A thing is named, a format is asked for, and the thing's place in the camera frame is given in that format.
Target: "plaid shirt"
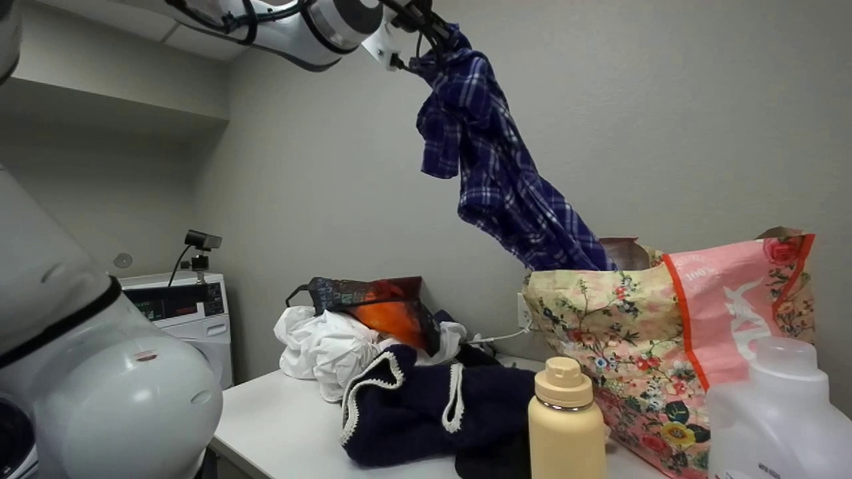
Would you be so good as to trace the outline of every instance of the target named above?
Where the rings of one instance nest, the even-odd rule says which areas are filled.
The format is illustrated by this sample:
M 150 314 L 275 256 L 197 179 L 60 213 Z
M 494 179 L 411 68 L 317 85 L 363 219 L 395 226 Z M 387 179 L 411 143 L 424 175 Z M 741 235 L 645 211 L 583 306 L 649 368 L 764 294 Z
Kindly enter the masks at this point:
M 414 62 L 430 85 L 419 115 L 424 174 L 460 174 L 459 215 L 494 235 L 528 268 L 608 268 L 583 219 L 538 175 L 491 62 L 452 28 L 446 54 Z

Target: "white robot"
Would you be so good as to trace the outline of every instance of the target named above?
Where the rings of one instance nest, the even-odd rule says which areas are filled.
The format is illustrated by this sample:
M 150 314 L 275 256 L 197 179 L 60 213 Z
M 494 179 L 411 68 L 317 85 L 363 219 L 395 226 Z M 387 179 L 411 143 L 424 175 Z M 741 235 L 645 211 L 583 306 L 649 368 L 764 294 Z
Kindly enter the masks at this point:
M 400 64 L 395 28 L 442 38 L 419 0 L 169 0 L 201 29 L 327 70 L 363 42 Z M 0 0 L 0 82 L 20 64 L 20 0 Z M 0 399 L 29 415 L 46 479 L 186 479 L 221 415 L 193 347 L 120 284 L 0 165 Z

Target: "white counter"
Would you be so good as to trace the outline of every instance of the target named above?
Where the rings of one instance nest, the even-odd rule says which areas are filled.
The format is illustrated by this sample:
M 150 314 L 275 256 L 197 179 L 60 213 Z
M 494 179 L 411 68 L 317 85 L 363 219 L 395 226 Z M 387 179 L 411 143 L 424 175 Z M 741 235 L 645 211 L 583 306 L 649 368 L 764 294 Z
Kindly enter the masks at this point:
M 341 449 L 341 407 L 315 382 L 270 372 L 225 392 L 213 449 L 271 479 L 459 479 L 452 457 L 359 469 Z M 661 479 L 632 452 L 608 455 L 609 479 Z

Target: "bottle cap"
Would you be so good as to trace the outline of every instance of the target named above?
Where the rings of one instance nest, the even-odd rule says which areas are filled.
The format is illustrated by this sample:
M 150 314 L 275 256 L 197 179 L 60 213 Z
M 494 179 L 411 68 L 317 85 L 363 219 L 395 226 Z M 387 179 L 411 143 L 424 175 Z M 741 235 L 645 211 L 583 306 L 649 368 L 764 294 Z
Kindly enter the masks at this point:
M 570 358 L 552 358 L 535 376 L 535 396 L 555 407 L 590 407 L 594 403 L 592 382 Z

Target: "pink bag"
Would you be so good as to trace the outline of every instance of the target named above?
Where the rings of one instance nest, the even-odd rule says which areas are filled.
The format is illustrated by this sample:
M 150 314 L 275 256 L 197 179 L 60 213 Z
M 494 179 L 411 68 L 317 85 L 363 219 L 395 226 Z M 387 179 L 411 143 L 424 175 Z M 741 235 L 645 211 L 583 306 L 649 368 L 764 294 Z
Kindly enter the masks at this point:
M 816 342 L 813 235 L 671 252 L 639 271 L 534 271 L 535 331 L 598 382 L 613 439 L 669 476 L 707 476 L 707 392 L 745 378 L 751 342 Z

